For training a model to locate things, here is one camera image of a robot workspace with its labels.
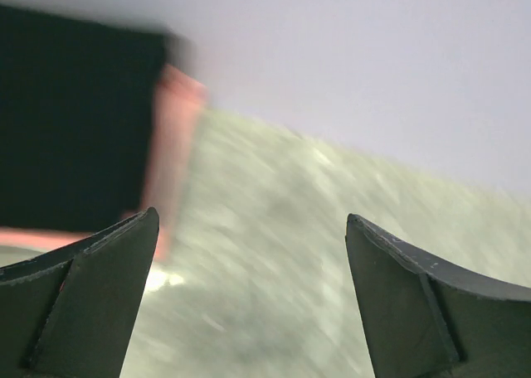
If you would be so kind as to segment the black t shirt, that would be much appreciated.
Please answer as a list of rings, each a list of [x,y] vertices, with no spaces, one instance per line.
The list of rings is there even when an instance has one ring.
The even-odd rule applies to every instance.
[[[169,227],[184,48],[161,27],[2,5],[2,226],[94,232],[154,207]]]

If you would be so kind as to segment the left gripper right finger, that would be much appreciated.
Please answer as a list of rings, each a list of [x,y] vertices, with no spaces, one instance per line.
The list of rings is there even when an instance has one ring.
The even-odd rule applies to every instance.
[[[530,290],[348,216],[346,249],[377,378],[530,375]]]

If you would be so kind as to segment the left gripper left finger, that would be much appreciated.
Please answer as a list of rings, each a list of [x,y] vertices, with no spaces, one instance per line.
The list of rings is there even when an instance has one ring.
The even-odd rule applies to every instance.
[[[158,240],[150,207],[1,268],[3,377],[117,377]]]

